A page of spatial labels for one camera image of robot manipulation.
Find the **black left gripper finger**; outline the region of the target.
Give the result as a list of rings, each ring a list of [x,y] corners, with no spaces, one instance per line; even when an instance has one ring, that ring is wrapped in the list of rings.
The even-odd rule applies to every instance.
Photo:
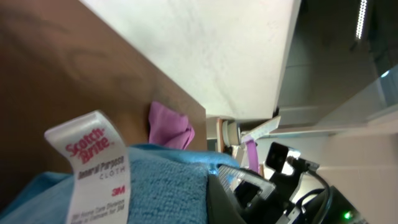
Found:
[[[233,207],[216,175],[208,176],[206,186],[208,224],[246,224]]]

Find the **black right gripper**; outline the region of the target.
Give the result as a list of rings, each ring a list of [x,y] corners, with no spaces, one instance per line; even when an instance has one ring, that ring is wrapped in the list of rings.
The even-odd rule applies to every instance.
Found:
[[[244,223],[293,224],[299,217],[298,208],[278,193],[276,184],[259,175],[220,165],[218,180],[233,211]]]

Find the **blue microfiber cloth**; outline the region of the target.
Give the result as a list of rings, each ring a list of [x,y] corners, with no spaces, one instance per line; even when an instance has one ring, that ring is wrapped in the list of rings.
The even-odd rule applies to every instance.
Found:
[[[97,195],[76,223],[207,223],[209,175],[219,165],[238,166],[227,154],[153,144],[135,145],[128,153],[130,197]],[[71,174],[38,175],[1,212],[1,223],[66,223],[74,180]]]

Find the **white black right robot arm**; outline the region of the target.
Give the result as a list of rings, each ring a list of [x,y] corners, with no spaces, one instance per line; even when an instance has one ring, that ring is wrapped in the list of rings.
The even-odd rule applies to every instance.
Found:
[[[309,175],[321,187],[292,199],[302,177]],[[270,179],[227,165],[209,178],[210,223],[366,223],[365,218],[334,186],[301,166],[290,175],[273,173]]]

